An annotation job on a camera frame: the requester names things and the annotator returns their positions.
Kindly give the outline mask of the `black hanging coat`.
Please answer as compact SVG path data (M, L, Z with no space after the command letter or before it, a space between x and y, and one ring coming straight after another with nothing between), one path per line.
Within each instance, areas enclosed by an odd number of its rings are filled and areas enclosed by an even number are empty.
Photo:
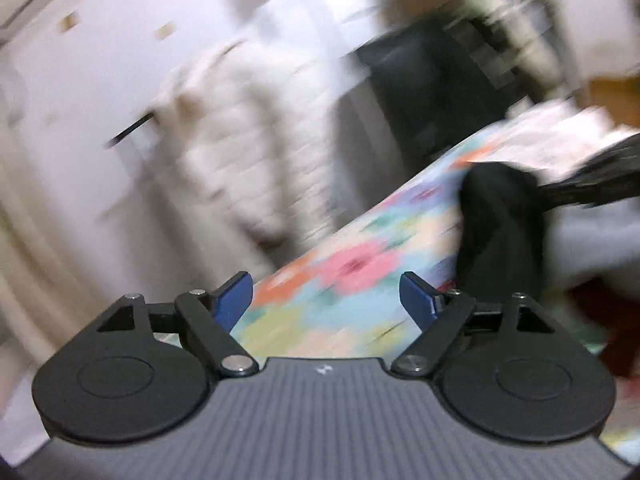
M440 14L427 14L354 51L369 72L402 160L415 174L512 104L454 38Z

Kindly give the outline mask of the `black knit garment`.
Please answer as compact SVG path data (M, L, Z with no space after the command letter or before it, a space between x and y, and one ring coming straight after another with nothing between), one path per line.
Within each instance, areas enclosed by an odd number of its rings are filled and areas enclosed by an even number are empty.
M547 223L536 177L501 162L474 164L462 179L458 200L457 288L490 304L516 292L538 300Z

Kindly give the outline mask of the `white quilted puffer jacket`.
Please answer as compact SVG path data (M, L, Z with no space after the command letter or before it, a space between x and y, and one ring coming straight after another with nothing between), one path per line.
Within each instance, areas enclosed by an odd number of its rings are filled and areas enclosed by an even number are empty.
M288 44L216 44L171 70L152 111L180 180L256 244L306 252L336 226L335 99Z

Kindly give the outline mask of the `floral patterned bed quilt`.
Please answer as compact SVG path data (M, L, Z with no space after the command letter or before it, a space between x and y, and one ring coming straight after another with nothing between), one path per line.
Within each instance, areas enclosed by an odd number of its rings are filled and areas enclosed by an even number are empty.
M536 105L496 122L449 150L382 203L303 257L259 282L235 338L267 356L380 356L393 359L416 338L399 301L401 274L446 288L454 277L458 188L472 162L510 162L546 183L569 176L588 157L636 133L602 107L566 101ZM603 348L601 323L567 296L582 278L604 273L639 291L639 204L565 207L552 212L549 284L542 304L590 351Z

